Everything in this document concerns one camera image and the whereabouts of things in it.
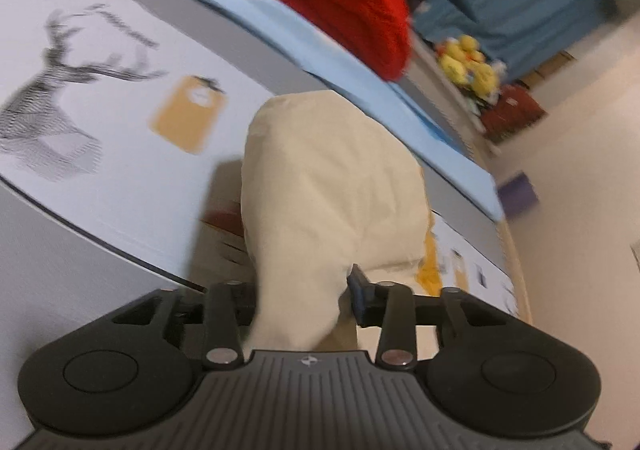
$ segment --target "deer illustration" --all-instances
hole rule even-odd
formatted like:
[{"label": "deer illustration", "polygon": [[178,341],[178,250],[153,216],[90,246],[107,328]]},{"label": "deer illustration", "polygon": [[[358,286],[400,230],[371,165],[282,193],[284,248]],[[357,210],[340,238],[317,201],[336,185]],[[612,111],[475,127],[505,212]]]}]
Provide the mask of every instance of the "deer illustration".
[{"label": "deer illustration", "polygon": [[44,69],[18,89],[0,107],[0,153],[12,154],[38,175],[57,181],[97,170],[100,140],[85,133],[56,105],[56,97],[69,82],[89,84],[98,75],[131,82],[151,80],[162,71],[144,73],[144,48],[137,50],[131,68],[118,66],[121,55],[111,55],[101,64],[68,66],[68,39],[82,30],[65,24],[59,10],[50,15],[46,31],[51,47],[44,51]]}]

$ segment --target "beige fabric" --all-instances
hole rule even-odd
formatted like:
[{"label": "beige fabric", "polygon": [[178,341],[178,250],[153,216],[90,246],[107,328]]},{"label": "beige fabric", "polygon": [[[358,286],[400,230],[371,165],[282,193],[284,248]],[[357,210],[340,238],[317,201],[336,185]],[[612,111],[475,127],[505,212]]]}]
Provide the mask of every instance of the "beige fabric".
[{"label": "beige fabric", "polygon": [[[242,220],[259,286],[246,349],[305,351],[335,336],[343,348],[331,333],[352,264],[376,281],[414,281],[429,211],[418,163],[333,91],[269,100],[244,156]],[[354,332],[353,319],[342,324]]]}]

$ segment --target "ribbed gray panel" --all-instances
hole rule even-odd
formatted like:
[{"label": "ribbed gray panel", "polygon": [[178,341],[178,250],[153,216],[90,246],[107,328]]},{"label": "ribbed gray panel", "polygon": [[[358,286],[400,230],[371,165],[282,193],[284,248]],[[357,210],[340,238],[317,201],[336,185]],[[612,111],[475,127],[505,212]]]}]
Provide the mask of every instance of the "ribbed gray panel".
[{"label": "ribbed gray panel", "polygon": [[478,434],[441,413],[404,372],[364,352],[257,352],[246,367],[208,374],[187,405],[142,432],[78,440],[40,431],[22,450],[599,450],[573,432],[539,441]]}]

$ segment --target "white board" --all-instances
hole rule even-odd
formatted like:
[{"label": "white board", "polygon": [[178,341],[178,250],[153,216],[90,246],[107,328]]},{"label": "white board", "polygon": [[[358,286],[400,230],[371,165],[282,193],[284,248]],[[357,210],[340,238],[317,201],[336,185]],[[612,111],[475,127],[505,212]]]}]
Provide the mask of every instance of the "white board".
[{"label": "white board", "polygon": [[[52,22],[62,54],[51,51]],[[2,0],[0,44],[0,174],[77,228],[186,277],[216,170],[242,158],[272,93],[130,0]],[[82,69],[61,68],[97,64],[120,78],[87,82]],[[161,74],[123,80],[127,68]],[[215,79],[226,96],[196,154],[150,126],[193,76]]]}]

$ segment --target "white circle on tag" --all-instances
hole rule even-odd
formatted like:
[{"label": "white circle on tag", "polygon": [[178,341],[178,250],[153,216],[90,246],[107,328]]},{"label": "white circle on tag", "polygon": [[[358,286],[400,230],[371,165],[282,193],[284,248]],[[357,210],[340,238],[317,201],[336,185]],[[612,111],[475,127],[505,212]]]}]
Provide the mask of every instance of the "white circle on tag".
[{"label": "white circle on tag", "polygon": [[210,91],[206,87],[194,87],[189,91],[189,100],[202,107],[211,105]]}]

